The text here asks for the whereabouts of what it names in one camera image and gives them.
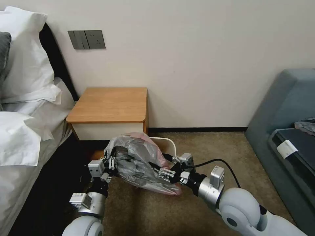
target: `power outlet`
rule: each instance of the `power outlet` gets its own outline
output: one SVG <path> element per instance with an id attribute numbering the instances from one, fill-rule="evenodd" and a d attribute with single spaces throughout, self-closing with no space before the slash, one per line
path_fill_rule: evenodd
<path id="1" fill-rule="evenodd" d="M 86 39 L 90 49 L 104 49 L 105 43 L 101 30 L 85 30 Z"/>

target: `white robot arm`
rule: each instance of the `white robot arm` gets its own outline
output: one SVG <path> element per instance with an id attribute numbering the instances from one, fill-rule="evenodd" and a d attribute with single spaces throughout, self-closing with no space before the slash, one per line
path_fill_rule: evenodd
<path id="1" fill-rule="evenodd" d="M 101 219 L 105 209 L 108 183 L 116 174 L 115 157 L 89 163 L 93 186 L 87 194 L 74 193 L 70 203 L 79 209 L 83 216 L 72 221 L 63 236 L 102 236 Z M 262 207 L 253 195 L 241 188 L 224 189 L 224 169 L 215 166 L 208 178 L 195 171 L 192 155 L 184 153 L 173 157 L 175 165 L 166 169 L 150 163 L 158 175 L 171 183 L 180 182 L 201 197 L 208 207 L 221 215 L 223 221 L 243 236 L 306 236 L 286 219 L 274 215 Z"/>

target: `trash bag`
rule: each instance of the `trash bag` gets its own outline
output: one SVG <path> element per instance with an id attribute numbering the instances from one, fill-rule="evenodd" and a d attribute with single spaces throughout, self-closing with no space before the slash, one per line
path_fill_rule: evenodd
<path id="1" fill-rule="evenodd" d="M 295 122 L 294 127 L 315 136 L 315 117 Z"/>
<path id="2" fill-rule="evenodd" d="M 171 184 L 160 178 L 149 162 L 171 168 L 172 163 L 163 157 L 159 147 L 144 133 L 129 133 L 113 138 L 104 150 L 109 158 L 115 151 L 114 165 L 118 175 L 126 182 L 154 192 L 180 195 L 179 184 Z"/>

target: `gray sofa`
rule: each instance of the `gray sofa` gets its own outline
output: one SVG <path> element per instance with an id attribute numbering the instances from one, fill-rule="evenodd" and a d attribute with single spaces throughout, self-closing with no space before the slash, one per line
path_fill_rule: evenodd
<path id="1" fill-rule="evenodd" d="M 310 117 L 315 117 L 315 70 L 287 69 L 275 79 L 245 135 L 297 226 L 314 235 L 313 199 L 304 194 L 268 144 L 274 130 L 292 128 L 295 121 Z"/>

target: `black cable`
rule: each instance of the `black cable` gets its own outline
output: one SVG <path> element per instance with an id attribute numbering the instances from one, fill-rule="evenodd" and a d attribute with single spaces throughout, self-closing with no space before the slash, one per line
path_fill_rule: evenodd
<path id="1" fill-rule="evenodd" d="M 237 180 L 236 175 L 234 174 L 234 171 L 232 170 L 232 168 L 230 167 L 230 165 L 229 165 L 225 160 L 222 160 L 222 159 L 219 159 L 219 158 L 217 158 L 217 159 L 212 159 L 212 160 L 210 160 L 210 161 L 206 161 L 206 162 L 204 162 L 204 163 L 201 163 L 201 164 L 198 164 L 198 165 L 194 165 L 194 166 L 187 166 L 187 165 L 185 165 L 185 166 L 183 167 L 183 169 L 197 168 L 197 167 L 204 166 L 204 165 L 206 165 L 206 164 L 209 164 L 209 163 L 212 163 L 212 162 L 215 162 L 215 161 L 221 161 L 221 162 L 223 162 L 224 164 L 226 164 L 226 166 L 229 168 L 230 172 L 232 173 L 232 175 L 233 175 L 233 177 L 234 177 L 234 179 L 235 179 L 235 182 L 236 182 L 236 184 L 237 184 L 237 187 L 241 188 L 240 183 L 239 183 L 239 181 Z"/>

